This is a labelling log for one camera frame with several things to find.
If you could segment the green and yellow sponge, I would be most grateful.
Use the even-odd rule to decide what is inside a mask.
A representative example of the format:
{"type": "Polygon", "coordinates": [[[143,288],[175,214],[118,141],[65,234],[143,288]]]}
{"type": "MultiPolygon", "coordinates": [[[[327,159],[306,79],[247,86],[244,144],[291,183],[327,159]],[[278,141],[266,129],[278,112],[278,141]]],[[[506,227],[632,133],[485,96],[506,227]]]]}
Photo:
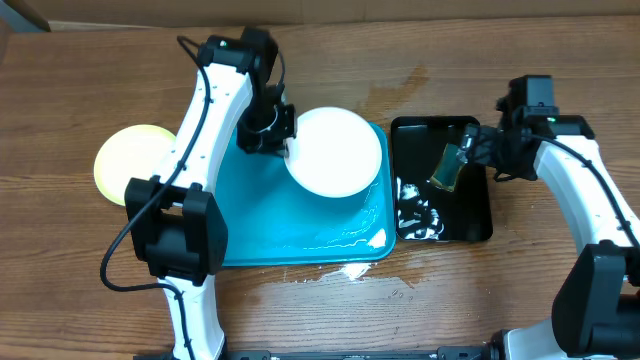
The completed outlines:
{"type": "Polygon", "coordinates": [[[459,173],[466,164],[466,153],[457,145],[447,144],[429,182],[439,189],[454,192],[459,173]]]}

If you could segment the white plate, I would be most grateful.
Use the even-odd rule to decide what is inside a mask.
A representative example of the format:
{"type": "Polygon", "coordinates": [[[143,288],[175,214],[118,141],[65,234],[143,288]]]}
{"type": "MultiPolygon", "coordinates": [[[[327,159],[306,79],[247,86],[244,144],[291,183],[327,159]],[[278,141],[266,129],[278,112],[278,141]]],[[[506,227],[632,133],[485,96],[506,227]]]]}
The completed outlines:
{"type": "Polygon", "coordinates": [[[306,190],[327,198],[356,195],[377,177],[382,146],[372,125],[338,107],[319,107],[297,118],[286,141],[285,166],[306,190]]]}

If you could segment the yellow plate with sauce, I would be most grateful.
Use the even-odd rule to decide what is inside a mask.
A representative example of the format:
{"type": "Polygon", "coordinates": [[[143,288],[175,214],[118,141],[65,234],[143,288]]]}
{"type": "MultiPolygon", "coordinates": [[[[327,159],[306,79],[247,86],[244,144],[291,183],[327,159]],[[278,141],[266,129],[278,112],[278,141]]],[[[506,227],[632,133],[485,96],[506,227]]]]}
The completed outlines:
{"type": "Polygon", "coordinates": [[[98,151],[93,167],[99,192],[124,206],[131,178],[148,180],[172,148],[175,136],[156,125],[134,125],[112,135],[98,151]]]}

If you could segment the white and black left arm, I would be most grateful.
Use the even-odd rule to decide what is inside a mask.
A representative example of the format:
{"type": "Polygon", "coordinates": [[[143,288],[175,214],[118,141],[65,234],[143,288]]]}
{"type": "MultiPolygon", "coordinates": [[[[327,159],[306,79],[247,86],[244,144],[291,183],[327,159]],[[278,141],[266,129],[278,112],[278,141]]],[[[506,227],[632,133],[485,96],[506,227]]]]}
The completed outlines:
{"type": "Polygon", "coordinates": [[[117,236],[133,240],[138,260],[169,305],[173,359],[219,359],[226,339],[215,307],[215,275],[228,244],[215,199],[230,143],[247,154],[286,158],[295,137],[295,110],[284,104],[284,83],[269,82],[271,65],[210,63],[196,87],[176,142],[147,179],[125,190],[128,222],[117,236]]]}

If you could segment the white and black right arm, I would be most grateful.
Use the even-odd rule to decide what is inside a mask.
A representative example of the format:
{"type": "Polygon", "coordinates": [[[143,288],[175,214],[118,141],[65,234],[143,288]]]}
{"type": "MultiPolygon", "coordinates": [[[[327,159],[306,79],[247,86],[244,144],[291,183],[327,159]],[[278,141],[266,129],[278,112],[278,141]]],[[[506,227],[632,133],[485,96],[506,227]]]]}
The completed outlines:
{"type": "Polygon", "coordinates": [[[548,319],[494,338],[502,359],[636,359],[639,219],[580,117],[545,117],[509,130],[469,125],[458,157],[510,178],[540,179],[556,198],[579,254],[548,319]]]}

